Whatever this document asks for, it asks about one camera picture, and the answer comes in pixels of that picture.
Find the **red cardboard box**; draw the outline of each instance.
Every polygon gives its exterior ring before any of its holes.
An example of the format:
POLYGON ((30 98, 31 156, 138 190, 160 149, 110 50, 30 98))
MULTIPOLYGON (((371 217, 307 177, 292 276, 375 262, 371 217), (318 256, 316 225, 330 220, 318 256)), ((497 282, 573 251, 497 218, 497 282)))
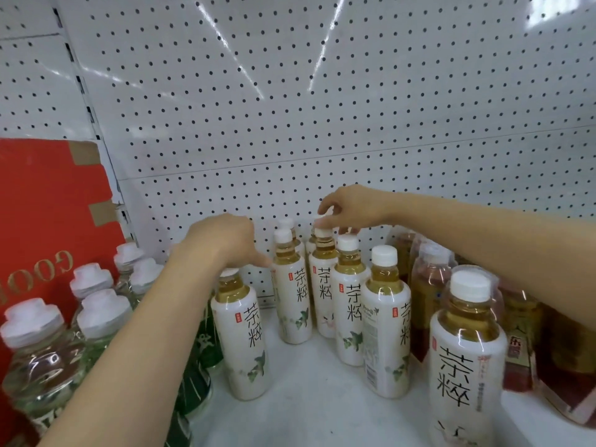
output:
MULTIPOLYGON (((116 276, 115 247, 124 242, 96 144, 0 139, 0 188, 0 323, 6 308, 35 297, 56 304, 70 323, 73 269, 99 262, 116 276)), ((10 358, 0 342, 0 379, 10 358)), ((0 394, 4 445, 23 436, 24 425, 0 394)))

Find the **barcode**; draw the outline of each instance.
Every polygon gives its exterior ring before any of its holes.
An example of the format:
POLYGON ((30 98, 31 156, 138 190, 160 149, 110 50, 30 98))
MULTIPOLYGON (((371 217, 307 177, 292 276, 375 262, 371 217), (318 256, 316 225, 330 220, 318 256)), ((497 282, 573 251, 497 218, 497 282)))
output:
POLYGON ((377 371, 375 369, 370 368, 368 365, 365 366, 367 370, 367 380, 377 388, 377 371))

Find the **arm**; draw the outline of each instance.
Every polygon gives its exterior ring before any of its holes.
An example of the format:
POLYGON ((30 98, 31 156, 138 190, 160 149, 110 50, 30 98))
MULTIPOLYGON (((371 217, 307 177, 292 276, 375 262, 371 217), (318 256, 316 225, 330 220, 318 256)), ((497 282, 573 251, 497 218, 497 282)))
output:
POLYGON ((40 447, 163 447, 209 294, 226 266, 268 266, 253 224, 222 215, 191 226, 130 321, 40 447))
POLYGON ((568 317, 596 329, 596 225, 353 185, 319 207, 322 227, 403 225, 505 277, 568 317))

